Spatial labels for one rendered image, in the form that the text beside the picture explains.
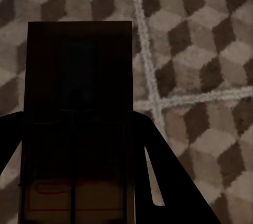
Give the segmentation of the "mousetrap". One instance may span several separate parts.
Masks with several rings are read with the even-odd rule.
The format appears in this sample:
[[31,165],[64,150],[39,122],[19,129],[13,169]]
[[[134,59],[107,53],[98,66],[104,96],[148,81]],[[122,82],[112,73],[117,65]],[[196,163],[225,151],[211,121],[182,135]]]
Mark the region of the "mousetrap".
[[134,224],[132,21],[28,22],[18,224]]

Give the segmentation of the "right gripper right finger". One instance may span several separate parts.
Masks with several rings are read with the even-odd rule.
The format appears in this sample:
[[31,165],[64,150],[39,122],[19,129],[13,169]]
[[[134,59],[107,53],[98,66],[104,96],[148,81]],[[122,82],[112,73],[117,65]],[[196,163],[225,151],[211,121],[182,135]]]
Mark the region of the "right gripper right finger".
[[[132,113],[136,224],[221,224],[152,120]],[[153,203],[144,146],[166,206]]]

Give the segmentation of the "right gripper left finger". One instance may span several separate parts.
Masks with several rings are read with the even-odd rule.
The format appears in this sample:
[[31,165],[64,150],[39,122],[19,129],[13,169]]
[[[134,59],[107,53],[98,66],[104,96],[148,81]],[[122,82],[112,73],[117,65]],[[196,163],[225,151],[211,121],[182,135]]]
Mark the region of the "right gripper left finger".
[[22,140],[23,112],[0,117],[0,174]]

